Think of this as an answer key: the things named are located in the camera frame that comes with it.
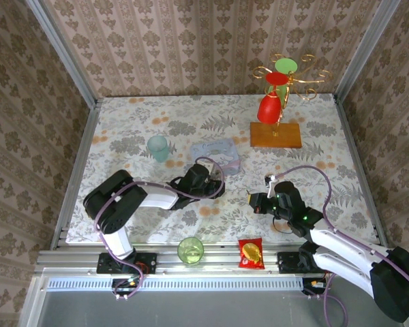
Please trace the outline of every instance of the cable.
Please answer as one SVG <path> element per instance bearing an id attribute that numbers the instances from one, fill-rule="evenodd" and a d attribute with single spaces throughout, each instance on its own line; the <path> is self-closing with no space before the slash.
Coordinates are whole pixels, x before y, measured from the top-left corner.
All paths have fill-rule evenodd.
<path id="1" fill-rule="evenodd" d="M 343 232 L 339 231 L 330 221 L 329 218 L 327 217 L 326 214 L 326 207 L 330 202 L 330 199 L 332 197 L 332 184 L 330 183 L 329 178 L 327 177 L 327 175 L 319 168 L 314 167 L 314 166 L 310 166 L 310 165 L 302 165 L 302 166 L 297 166 L 294 168 L 291 168 L 285 172 L 282 172 L 281 174 L 277 174 L 275 175 L 276 179 L 279 179 L 281 177 L 283 177 L 284 175 L 293 172 L 294 170 L 298 170 L 298 169 L 302 169 L 302 168 L 311 168 L 313 170 L 316 170 L 317 172 L 319 172 L 321 175 L 323 175 L 324 179 L 327 182 L 327 185 L 329 187 L 329 194 L 326 198 L 326 201 L 324 202 L 323 206 L 322 206 L 322 215 L 323 215 L 323 219 L 326 222 L 326 224 L 333 230 L 333 232 L 335 234 L 340 235 L 342 238 L 345 238 L 347 241 L 356 244 L 360 247 L 362 247 L 363 249 L 365 249 L 366 251 L 371 252 L 373 255 L 377 256 L 378 258 L 384 260 L 386 263 L 388 263 L 391 267 L 393 267 L 401 276 L 404 277 L 405 280 L 407 280 L 409 282 L 409 275 L 403 271 L 403 269 L 401 269 L 399 266 L 397 266 L 396 264 L 394 264 L 392 261 L 390 261 L 390 259 L 388 259 L 387 257 L 385 257 L 384 255 L 382 255 L 381 253 L 378 253 L 375 249 L 372 249 L 371 247 L 359 242 L 358 240 L 354 239 L 353 237 L 344 234 Z"/>
<path id="2" fill-rule="evenodd" d="M 275 220 L 277 220 L 277 218 L 276 218 L 276 217 L 273 217 L 273 226 L 274 226 L 274 229 L 275 229 L 275 230 L 277 230 L 279 233 L 282 233 L 282 234 L 287 234 L 287 235 L 292 234 L 292 232 L 291 232 L 291 233 L 287 233 L 287 232 L 283 232 L 283 231 L 281 231 L 281 230 L 278 230 L 277 227 L 275 227 L 275 223 L 274 223 Z"/>
<path id="3" fill-rule="evenodd" d="M 343 312 L 343 314 L 344 314 L 344 327 L 347 327 L 347 325 L 348 325 L 348 312 L 347 312 L 347 309 L 346 309 L 346 306 L 343 304 L 343 302 L 339 299 L 339 298 L 337 298 L 337 297 L 335 297 L 335 296 L 333 296 L 333 295 L 329 295 L 329 288 L 330 288 L 330 284 L 331 284 L 331 280 L 334 278 L 335 276 L 331 276 L 330 278 L 329 278 L 329 282 L 327 283 L 327 286 L 326 286 L 326 289 L 325 289 L 325 291 L 324 291 L 324 294 L 315 294 L 315 293 L 313 293 L 311 290 L 309 290 L 309 289 L 305 289 L 305 291 L 306 292 L 309 292 L 310 294 L 312 294 L 312 295 L 315 295 L 315 296 L 319 296 L 320 298 L 322 298 L 323 299 L 323 301 L 324 301 L 324 303 L 323 303 L 323 308 L 324 308 L 324 306 L 327 306 L 327 299 L 328 298 L 331 298 L 332 300 L 335 300 L 339 305 L 340 305 L 340 307 L 341 307 L 341 309 L 342 309 L 342 312 Z M 326 318 L 326 323 L 327 323 L 327 326 L 328 327 L 331 327 L 331 325 L 330 325 L 330 321 L 329 321 L 329 316 L 325 313 L 324 314 L 324 316 L 325 316 L 325 318 Z"/>
<path id="4" fill-rule="evenodd" d="M 326 272 L 324 273 L 324 276 L 321 278 L 321 281 L 325 281 L 326 280 L 326 276 L 329 272 L 326 270 Z"/>
<path id="5" fill-rule="evenodd" d="M 116 286 L 115 286 L 115 288 L 114 288 L 114 295 L 115 295 L 115 297 L 117 297 L 117 299 L 120 299 L 120 295 L 118 294 L 118 289 L 119 288 L 123 288 L 123 287 L 126 287 L 127 286 L 127 288 L 129 288 L 130 286 L 131 286 L 132 284 L 131 283 L 129 283 L 129 279 L 122 279 L 120 282 L 118 282 L 118 284 L 116 284 Z M 127 294 L 125 294 L 125 299 L 127 300 L 127 298 L 129 298 L 131 295 L 132 292 L 129 292 L 129 293 L 127 293 Z"/>
<path id="6" fill-rule="evenodd" d="M 146 264 L 144 264 L 142 262 L 137 262 L 137 263 L 135 263 L 135 265 L 139 266 L 139 268 L 141 268 L 143 273 L 145 273 L 145 274 L 149 273 L 149 267 Z"/>
<path id="7" fill-rule="evenodd" d="M 111 250 L 111 249 L 109 248 L 109 246 L 108 246 L 108 243 L 106 242 L 106 240 L 105 240 L 104 237 L 103 237 L 103 233 L 100 231 L 100 227 L 99 227 L 99 225 L 98 225 L 98 221 L 100 220 L 100 217 L 103 215 L 104 211 L 110 206 L 110 204 L 115 201 L 115 198 L 116 198 L 116 197 L 120 196 L 122 193 L 124 193 L 125 191 L 127 191 L 130 187 L 135 186 L 135 185 L 149 185 L 149 186 L 159 187 L 159 188 L 161 188 L 161 189 L 168 189 L 168 190 L 173 191 L 173 192 L 175 192 L 175 193 L 177 193 L 177 194 L 181 194 L 182 196 L 186 196 L 186 197 L 188 197 L 188 198 L 195 199 L 195 200 L 209 199 L 209 198 L 213 198 L 214 196 L 217 196 L 217 195 L 220 193 L 220 191 L 222 190 L 223 186 L 224 186 L 224 172 L 223 172 L 222 168 L 219 166 L 219 164 L 218 164 L 217 162 L 215 162 L 214 160 L 212 160 L 211 158 L 208 158 L 208 157 L 198 157 L 195 162 L 197 163 L 197 161 L 200 160 L 200 159 L 205 159 L 205 160 L 209 160 L 210 162 L 212 162 L 212 163 L 217 167 L 217 169 L 219 170 L 219 173 L 220 173 L 220 180 L 221 180 L 222 183 L 221 183 L 221 185 L 218 187 L 217 191 L 215 191 L 215 192 L 212 193 L 211 195 L 209 195 L 209 196 L 203 196 L 203 197 L 202 197 L 202 196 L 192 196 L 191 194 L 188 194 L 188 193 L 179 191 L 179 190 L 177 190 L 177 189 L 173 189 L 172 187 L 167 186 L 167 185 L 162 185 L 162 184 L 158 184 L 158 183 L 144 182 L 144 181 L 134 181 L 134 182 L 131 182 L 131 183 L 129 183 L 129 184 L 123 186 L 122 188 L 120 188 L 120 190 L 118 190 L 118 192 L 116 192 L 113 196 L 111 196 L 111 197 L 109 198 L 109 200 L 106 201 L 105 204 L 103 204 L 102 208 L 99 210 L 99 212 L 98 212 L 97 215 L 95 216 L 95 219 L 94 219 L 94 230 L 98 233 L 98 236 L 100 237 L 100 240 L 102 241 L 102 243 L 103 243 L 103 245 L 105 246 L 105 248 L 106 248 L 107 252 L 109 253 L 109 255 L 110 255 L 115 261 L 117 261 L 118 263 L 120 263 L 120 264 L 125 264 L 126 266 L 130 266 L 130 267 L 132 267 L 133 269 L 135 269 L 136 271 L 138 271 L 138 274 L 139 274 L 139 282 L 138 282 L 138 285 L 137 285 L 137 286 L 135 287 L 135 289 L 134 289 L 133 291 L 131 291 L 128 295 L 125 295 L 125 296 L 124 296 L 124 299 L 127 300 L 127 298 L 129 298 L 130 296 L 133 296 L 133 295 L 139 290 L 139 288 L 142 286 L 142 282 L 143 282 L 143 280 L 144 280 L 144 275 L 143 275 L 143 273 L 142 273 L 142 270 L 141 270 L 137 265 L 135 265 L 135 264 L 133 264 L 133 263 L 131 263 L 131 262 L 127 262 L 127 261 L 125 261 L 125 260 L 122 260 L 122 259 L 118 258 L 118 257 L 112 252 L 112 250 Z"/>

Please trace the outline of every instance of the wooden base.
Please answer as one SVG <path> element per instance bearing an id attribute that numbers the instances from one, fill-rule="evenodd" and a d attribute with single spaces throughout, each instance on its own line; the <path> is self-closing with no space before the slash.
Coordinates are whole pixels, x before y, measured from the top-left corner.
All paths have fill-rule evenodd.
<path id="1" fill-rule="evenodd" d="M 250 146 L 262 148 L 301 148 L 299 124 L 279 124 L 279 135 L 273 136 L 273 126 L 250 123 Z"/>

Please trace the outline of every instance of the aluminum frame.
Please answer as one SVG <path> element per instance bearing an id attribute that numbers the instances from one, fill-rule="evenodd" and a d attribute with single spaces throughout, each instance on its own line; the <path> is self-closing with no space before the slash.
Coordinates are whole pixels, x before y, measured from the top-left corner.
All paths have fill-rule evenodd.
<path id="1" fill-rule="evenodd" d="M 86 101 L 90 110 L 95 108 L 96 98 L 89 83 L 86 81 L 85 74 L 80 70 L 73 54 L 63 39 L 55 20 L 48 12 L 42 0 L 27 0 L 27 5 L 32 9 L 33 14 L 40 23 L 42 29 L 47 35 L 48 40 L 55 48 L 59 58 L 63 62 L 67 72 L 72 77 L 80 94 Z"/>
<path id="2" fill-rule="evenodd" d="M 282 243 L 279 251 L 297 251 L 300 244 Z M 277 249 L 274 244 L 264 244 L 263 258 L 266 270 L 245 270 L 239 268 L 238 244 L 226 245 L 204 244 L 204 255 L 200 266 L 186 266 L 177 256 L 177 245 L 137 244 L 139 252 L 157 252 L 157 268 L 155 277 L 158 279 L 172 278 L 222 278 L 225 281 L 237 281 L 240 278 L 254 280 L 276 281 L 294 277 L 319 277 L 318 274 L 279 274 L 277 267 Z M 36 327 L 50 278 L 52 277 L 85 277 L 99 279 L 100 277 L 129 278 L 129 275 L 98 275 L 97 262 L 100 253 L 106 252 L 104 247 L 64 246 L 56 251 L 41 251 L 35 266 L 31 285 L 27 292 L 18 326 Z"/>
<path id="3" fill-rule="evenodd" d="M 399 4 L 399 0 L 382 0 L 380 2 L 373 20 L 370 22 L 361 43 L 336 88 L 335 94 L 341 101 L 344 101 L 354 82 L 356 82 L 357 76 L 361 73 L 363 66 L 373 52 Z"/>
<path id="4" fill-rule="evenodd" d="M 112 292 L 116 277 L 51 277 L 47 292 Z M 303 291 L 302 277 L 160 277 L 147 276 L 141 292 Z"/>
<path id="5" fill-rule="evenodd" d="M 55 233 L 53 234 L 53 239 L 50 244 L 50 250 L 55 250 L 57 248 L 59 239 L 61 239 L 61 235 L 63 235 L 63 231 L 67 230 L 70 224 L 102 104 L 103 99 L 98 101 L 94 110 L 89 112 L 87 124 L 85 125 L 85 130 L 76 155 L 76 161 L 74 162 L 73 171 L 71 173 L 70 182 L 62 202 Z"/>
<path id="6" fill-rule="evenodd" d="M 354 162 L 354 167 L 359 178 L 359 182 L 361 184 L 362 194 L 363 197 L 365 198 L 365 201 L 367 202 L 367 207 L 372 217 L 372 223 L 376 228 L 380 244 L 383 245 L 384 247 L 387 247 L 388 240 L 384 233 L 383 225 L 379 218 L 376 205 L 374 204 L 373 196 L 371 194 L 371 191 L 369 190 L 367 177 L 364 173 L 361 158 L 359 157 L 359 153 L 357 152 L 356 144 L 354 143 L 354 138 L 352 135 L 352 131 L 350 129 L 350 125 L 348 124 L 346 113 L 344 112 L 344 107 L 342 106 L 342 103 L 337 95 L 334 95 L 333 98 L 335 100 L 336 110 L 338 111 L 339 118 L 341 119 L 342 128 L 344 130 L 344 135 L 346 136 L 348 148 L 350 149 L 350 154 Z"/>

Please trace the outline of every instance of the green glass cup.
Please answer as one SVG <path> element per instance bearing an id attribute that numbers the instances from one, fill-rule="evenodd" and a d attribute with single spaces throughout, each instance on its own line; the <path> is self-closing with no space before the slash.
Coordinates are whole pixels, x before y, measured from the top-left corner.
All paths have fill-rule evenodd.
<path id="1" fill-rule="evenodd" d="M 203 257 L 205 248 L 198 238 L 188 237 L 182 240 L 177 247 L 177 255 L 186 264 L 197 264 Z"/>
<path id="2" fill-rule="evenodd" d="M 147 142 L 147 148 L 150 150 L 153 158 L 161 163 L 166 161 L 170 152 L 166 138 L 161 135 L 152 136 Z"/>

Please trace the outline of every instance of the teal glass cup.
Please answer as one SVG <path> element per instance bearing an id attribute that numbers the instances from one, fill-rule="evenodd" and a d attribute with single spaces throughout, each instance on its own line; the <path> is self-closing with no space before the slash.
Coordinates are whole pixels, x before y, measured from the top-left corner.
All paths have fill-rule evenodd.
<path id="1" fill-rule="evenodd" d="M 170 152 L 166 138 L 161 135 L 152 136 L 147 142 L 147 148 L 157 162 L 166 161 Z"/>

